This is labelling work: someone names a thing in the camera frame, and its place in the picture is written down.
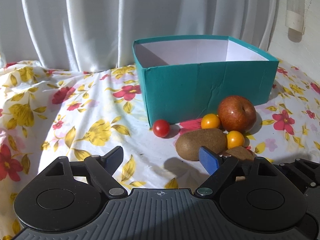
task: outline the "open cardboard box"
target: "open cardboard box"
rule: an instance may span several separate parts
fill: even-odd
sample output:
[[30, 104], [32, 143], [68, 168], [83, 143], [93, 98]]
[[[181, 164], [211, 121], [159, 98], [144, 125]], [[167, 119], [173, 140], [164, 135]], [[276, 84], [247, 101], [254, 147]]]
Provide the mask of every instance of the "open cardboard box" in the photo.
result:
[[279, 61], [228, 36], [167, 36], [137, 40], [133, 54], [150, 126], [216, 113], [230, 95], [268, 101]]

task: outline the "apple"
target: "apple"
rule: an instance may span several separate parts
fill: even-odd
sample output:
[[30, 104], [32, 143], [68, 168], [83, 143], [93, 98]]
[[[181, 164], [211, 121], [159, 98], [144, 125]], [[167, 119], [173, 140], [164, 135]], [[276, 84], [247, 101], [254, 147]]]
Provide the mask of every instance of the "apple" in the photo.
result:
[[248, 132], [257, 120], [253, 104], [241, 96], [228, 96], [218, 106], [218, 116], [225, 130]]

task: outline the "white wall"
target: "white wall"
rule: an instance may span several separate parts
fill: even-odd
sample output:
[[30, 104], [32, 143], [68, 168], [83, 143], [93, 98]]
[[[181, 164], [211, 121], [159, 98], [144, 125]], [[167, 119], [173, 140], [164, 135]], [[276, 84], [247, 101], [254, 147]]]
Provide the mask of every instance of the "white wall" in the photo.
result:
[[300, 68], [320, 82], [320, 0], [305, 1], [305, 32], [285, 26], [287, 0], [279, 0], [274, 33], [269, 46], [270, 54]]

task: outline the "yellow tomato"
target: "yellow tomato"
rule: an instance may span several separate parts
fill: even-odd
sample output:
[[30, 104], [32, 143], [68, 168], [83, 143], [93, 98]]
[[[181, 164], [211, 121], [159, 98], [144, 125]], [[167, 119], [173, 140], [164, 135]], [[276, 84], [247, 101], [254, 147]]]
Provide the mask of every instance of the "yellow tomato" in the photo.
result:
[[228, 149], [244, 145], [244, 136], [238, 131], [230, 131], [227, 134]]
[[215, 114], [206, 114], [201, 120], [201, 128], [219, 128], [220, 127], [220, 118]]

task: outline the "white curtain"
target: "white curtain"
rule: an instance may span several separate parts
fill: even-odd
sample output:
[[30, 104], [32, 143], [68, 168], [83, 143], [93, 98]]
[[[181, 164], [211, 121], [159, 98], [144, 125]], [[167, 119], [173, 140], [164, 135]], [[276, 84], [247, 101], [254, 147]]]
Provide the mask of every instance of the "white curtain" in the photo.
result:
[[133, 62], [135, 39], [230, 35], [267, 50], [276, 0], [0, 0], [2, 61], [97, 72]]

